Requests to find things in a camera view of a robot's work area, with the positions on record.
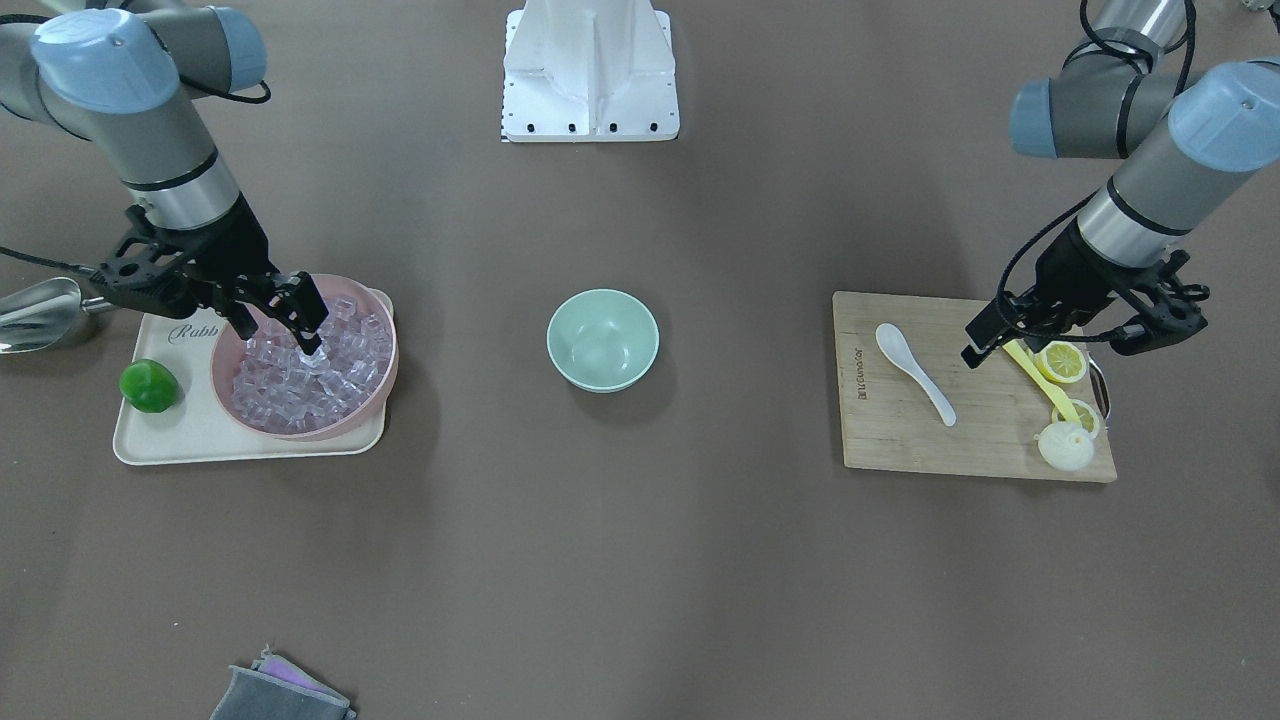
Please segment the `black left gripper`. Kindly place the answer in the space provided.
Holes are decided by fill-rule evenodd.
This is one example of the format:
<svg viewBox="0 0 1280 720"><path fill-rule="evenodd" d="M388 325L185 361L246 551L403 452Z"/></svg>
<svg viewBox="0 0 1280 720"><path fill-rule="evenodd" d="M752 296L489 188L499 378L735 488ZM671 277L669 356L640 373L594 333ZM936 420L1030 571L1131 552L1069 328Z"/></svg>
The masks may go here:
<svg viewBox="0 0 1280 720"><path fill-rule="evenodd" d="M1036 282L1024 300L991 300L966 324L964 363L977 369L1010 340L1044 340L1088 325L1121 290L1133 287L1139 268L1114 263L1070 220L1036 261Z"/></svg>

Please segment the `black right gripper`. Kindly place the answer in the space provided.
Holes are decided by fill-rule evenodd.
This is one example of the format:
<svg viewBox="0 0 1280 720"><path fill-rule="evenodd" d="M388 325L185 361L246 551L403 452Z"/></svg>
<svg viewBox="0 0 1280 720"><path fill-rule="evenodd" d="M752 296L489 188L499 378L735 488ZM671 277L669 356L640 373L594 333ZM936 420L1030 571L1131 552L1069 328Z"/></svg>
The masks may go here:
<svg viewBox="0 0 1280 720"><path fill-rule="evenodd" d="M242 341L259 332L256 307L284 327L306 356L320 350L325 301L307 272L284 275L270 261L268 237L243 195L216 220L178 231L175 242L189 259L183 272L197 305L227 309Z"/></svg>

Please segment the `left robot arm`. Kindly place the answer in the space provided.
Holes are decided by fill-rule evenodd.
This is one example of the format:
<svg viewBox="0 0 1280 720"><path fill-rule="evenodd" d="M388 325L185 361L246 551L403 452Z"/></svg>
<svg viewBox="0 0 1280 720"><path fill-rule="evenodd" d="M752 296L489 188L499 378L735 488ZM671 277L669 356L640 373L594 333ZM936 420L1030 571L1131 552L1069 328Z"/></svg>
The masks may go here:
<svg viewBox="0 0 1280 720"><path fill-rule="evenodd" d="M1078 12L1083 40L1055 77L1012 101L1009 137L1033 158L1116 159L1117 169L1044 228L1052 243L1021 292L998 283L966 325L963 360L979 366L998 346L1033 350L1088 341L1085 327L1114 301L1133 316L1096 336L1132 356L1204 329L1207 287L1179 270L1183 240L1279 155L1274 56L1196 74L1190 1L1106 1Z"/></svg>

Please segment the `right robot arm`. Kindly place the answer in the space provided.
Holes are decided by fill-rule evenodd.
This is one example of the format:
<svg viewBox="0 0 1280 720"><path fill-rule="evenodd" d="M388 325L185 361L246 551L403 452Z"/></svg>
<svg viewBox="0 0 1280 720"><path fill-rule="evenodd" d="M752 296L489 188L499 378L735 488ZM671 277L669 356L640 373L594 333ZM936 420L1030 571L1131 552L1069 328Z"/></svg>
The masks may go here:
<svg viewBox="0 0 1280 720"><path fill-rule="evenodd" d="M266 51L229 6L183 1L50 3L3 18L3 110L93 143L129 192L129 231L77 265L104 299L184 319L214 310L242 338L265 316L306 354L328 310L310 274L285 274L209 128L197 97L270 99Z"/></svg>

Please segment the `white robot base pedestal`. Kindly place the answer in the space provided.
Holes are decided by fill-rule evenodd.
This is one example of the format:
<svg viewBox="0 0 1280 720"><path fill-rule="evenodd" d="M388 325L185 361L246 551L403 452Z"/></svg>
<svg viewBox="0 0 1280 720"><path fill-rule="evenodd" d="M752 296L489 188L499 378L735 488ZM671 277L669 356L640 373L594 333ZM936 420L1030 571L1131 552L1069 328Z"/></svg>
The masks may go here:
<svg viewBox="0 0 1280 720"><path fill-rule="evenodd" d="M671 18L649 1L526 1L504 22L500 137L628 143L678 137Z"/></svg>

